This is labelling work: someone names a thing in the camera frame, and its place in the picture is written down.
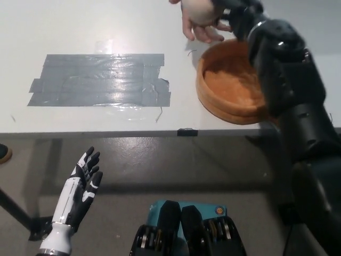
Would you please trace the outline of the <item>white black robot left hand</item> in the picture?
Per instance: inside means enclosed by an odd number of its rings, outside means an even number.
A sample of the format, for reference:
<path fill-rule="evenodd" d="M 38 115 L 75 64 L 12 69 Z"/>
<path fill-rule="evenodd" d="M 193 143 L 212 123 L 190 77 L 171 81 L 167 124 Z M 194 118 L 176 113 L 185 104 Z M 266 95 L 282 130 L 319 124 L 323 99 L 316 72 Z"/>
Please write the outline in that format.
<path fill-rule="evenodd" d="M 98 192 L 103 173 L 99 170 L 100 152 L 90 147 L 78 160 L 65 181 L 52 218 L 76 232 Z"/>

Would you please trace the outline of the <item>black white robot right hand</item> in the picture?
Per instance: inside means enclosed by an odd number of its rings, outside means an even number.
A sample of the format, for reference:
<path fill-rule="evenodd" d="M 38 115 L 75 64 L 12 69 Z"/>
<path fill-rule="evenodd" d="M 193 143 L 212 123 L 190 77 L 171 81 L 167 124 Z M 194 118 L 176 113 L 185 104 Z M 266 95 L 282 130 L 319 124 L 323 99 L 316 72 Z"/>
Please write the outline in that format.
<path fill-rule="evenodd" d="M 213 4 L 230 10 L 221 19 L 229 22 L 233 34 L 240 41 L 247 41 L 250 32 L 268 20 L 261 1 L 219 0 L 213 1 Z"/>

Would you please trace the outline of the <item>person's bare hand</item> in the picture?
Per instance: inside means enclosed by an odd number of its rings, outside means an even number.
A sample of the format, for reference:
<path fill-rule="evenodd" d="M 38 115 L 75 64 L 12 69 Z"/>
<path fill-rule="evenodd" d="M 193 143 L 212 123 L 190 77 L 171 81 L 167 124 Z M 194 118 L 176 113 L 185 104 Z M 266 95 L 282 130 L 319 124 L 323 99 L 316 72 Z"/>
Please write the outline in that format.
<path fill-rule="evenodd" d="M 180 1 L 172 0 L 170 4 L 180 4 L 182 13 L 182 31 L 190 40 L 203 43 L 222 42 L 224 37 L 219 31 L 231 31 L 229 25 L 223 24 L 220 19 L 224 13 L 222 7 L 217 7 L 210 0 Z"/>

